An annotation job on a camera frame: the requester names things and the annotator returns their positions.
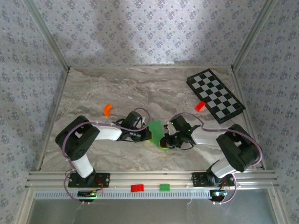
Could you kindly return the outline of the black and grey chessboard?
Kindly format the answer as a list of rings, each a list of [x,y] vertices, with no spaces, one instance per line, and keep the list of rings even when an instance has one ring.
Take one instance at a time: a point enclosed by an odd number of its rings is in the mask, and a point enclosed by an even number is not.
[[[245,106],[229,88],[210,70],[192,75],[186,80],[187,85],[219,124],[241,114]]]

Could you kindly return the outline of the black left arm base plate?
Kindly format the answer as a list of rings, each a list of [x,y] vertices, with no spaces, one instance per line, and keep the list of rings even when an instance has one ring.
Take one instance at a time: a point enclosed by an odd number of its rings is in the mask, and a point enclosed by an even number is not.
[[[93,172],[83,178],[78,173],[72,173],[69,177],[69,188],[108,188],[110,184],[110,173]]]

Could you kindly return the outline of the long aluminium mounting rail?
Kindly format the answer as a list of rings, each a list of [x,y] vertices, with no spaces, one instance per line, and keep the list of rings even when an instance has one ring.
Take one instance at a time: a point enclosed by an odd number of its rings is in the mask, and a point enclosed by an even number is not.
[[[171,189],[192,189],[192,173],[186,170],[170,171],[110,171],[108,190],[129,190],[131,185],[143,184],[146,190],[157,190],[160,184],[170,184]],[[238,189],[268,189],[278,187],[272,170],[236,172]],[[25,184],[32,189],[63,189],[64,171],[30,172]]]

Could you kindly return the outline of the aluminium table side rail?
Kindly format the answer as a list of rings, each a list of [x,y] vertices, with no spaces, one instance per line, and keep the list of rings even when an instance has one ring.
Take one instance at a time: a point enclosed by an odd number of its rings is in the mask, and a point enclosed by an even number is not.
[[[62,75],[59,79],[57,89],[56,89],[55,95],[53,97],[53,101],[51,103],[50,111],[49,111],[49,114],[48,114],[48,117],[47,117],[47,120],[46,120],[45,128],[43,130],[42,146],[39,148],[39,151],[38,151],[39,155],[38,155],[37,164],[33,168],[33,171],[40,171],[41,170],[41,166],[43,164],[45,151],[46,151],[49,139],[50,139],[52,128],[53,128],[54,123],[55,123],[57,111],[58,111],[58,108],[59,108],[59,104],[60,104],[60,101],[61,101],[61,97],[62,97],[62,94],[63,94],[63,91],[64,91],[64,87],[65,87],[65,83],[66,83],[66,79],[68,77],[69,71],[70,71],[70,67],[67,67],[67,69],[62,72]]]
[[[253,126],[252,117],[249,112],[249,107],[246,103],[245,96],[243,94],[242,88],[240,86],[240,81],[238,80],[237,75],[234,72],[233,67],[230,67],[230,75],[231,79],[235,88],[236,96],[238,99],[243,103],[243,105],[246,107],[246,109],[242,113],[242,119],[245,122],[245,130],[248,132],[248,134],[260,145],[259,140],[257,138],[256,131]]]

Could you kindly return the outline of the aluminium frame post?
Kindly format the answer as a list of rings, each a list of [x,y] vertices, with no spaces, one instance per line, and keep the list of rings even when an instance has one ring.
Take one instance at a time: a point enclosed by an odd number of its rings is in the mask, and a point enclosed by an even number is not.
[[[48,28],[44,18],[42,17],[42,14],[39,12],[38,7],[36,6],[34,0],[22,0],[30,12],[33,20],[37,24],[38,28],[40,29],[42,35],[44,36],[47,44],[49,45],[50,49],[52,50],[53,54],[55,55],[58,63],[61,65],[61,67],[68,72],[69,66],[59,49],[59,46],[57,45],[57,42],[51,33],[50,29]]]
[[[275,7],[278,0],[265,0],[259,13],[257,14],[252,27],[250,28],[243,45],[241,46],[240,50],[238,51],[232,65],[231,69],[233,72],[239,70],[241,64],[243,63],[246,55],[248,54],[250,48],[252,47],[253,43],[255,42],[258,34],[260,33],[263,25],[269,18],[273,8]]]

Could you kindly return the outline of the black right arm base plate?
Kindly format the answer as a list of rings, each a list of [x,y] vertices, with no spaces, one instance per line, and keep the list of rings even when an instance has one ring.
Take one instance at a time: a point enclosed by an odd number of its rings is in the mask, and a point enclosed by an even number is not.
[[[232,187],[235,185],[233,176],[231,174],[228,174],[223,178],[218,178],[212,173],[194,172],[192,173],[191,180],[194,187]]]

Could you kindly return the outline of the orange curved plastic block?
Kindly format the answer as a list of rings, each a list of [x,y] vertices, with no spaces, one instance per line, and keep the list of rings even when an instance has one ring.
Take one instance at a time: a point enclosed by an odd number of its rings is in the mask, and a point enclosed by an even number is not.
[[[103,114],[105,115],[106,118],[111,116],[111,111],[113,110],[113,106],[111,104],[107,104],[104,107]]]

